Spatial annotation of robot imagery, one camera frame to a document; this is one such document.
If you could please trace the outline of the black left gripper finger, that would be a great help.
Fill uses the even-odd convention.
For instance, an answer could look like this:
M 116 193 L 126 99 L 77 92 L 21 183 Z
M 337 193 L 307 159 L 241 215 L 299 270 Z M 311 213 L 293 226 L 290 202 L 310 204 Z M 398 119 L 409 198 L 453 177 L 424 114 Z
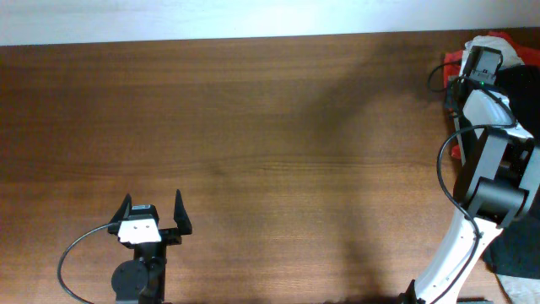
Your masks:
M 132 208 L 132 197 L 128 193 L 123 199 L 119 209 L 115 212 L 110 220 L 110 224 L 116 224 L 122 222 L 127 216 Z
M 177 189 L 175 192 L 175 207 L 173 219 L 181 235 L 184 236 L 192 234 L 192 223 L 186 212 L 181 196 L 181 191 L 179 189 Z

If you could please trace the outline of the black shorts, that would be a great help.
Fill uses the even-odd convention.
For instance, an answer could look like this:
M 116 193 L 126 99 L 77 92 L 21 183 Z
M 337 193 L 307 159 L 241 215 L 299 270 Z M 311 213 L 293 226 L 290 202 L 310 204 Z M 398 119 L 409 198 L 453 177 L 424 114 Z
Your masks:
M 496 273 L 539 277 L 539 68 L 496 74 L 458 89 L 464 167 L 453 196 L 476 220 L 503 229 L 484 261 Z

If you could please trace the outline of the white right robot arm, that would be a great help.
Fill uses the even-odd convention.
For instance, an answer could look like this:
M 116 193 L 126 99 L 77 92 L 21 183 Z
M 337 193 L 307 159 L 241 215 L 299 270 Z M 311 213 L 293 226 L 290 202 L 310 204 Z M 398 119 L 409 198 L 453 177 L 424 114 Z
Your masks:
M 456 115 L 450 138 L 469 145 L 454 187 L 441 188 L 456 211 L 435 257 L 400 303 L 456 303 L 485 249 L 538 197 L 539 143 L 500 85 L 504 60 L 500 49 L 470 46 L 447 87 Z

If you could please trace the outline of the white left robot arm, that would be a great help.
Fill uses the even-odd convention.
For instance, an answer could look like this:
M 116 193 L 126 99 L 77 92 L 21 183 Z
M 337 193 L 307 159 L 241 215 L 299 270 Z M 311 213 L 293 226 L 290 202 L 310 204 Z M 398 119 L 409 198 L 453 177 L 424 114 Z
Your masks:
M 172 228 L 159 228 L 159 215 L 152 204 L 134 205 L 127 195 L 112 216 L 107 232 L 117 237 L 133 258 L 121 263 L 111 276 L 116 303 L 163 303 L 167 248 L 182 244 L 192 234 L 181 192 L 175 192 Z

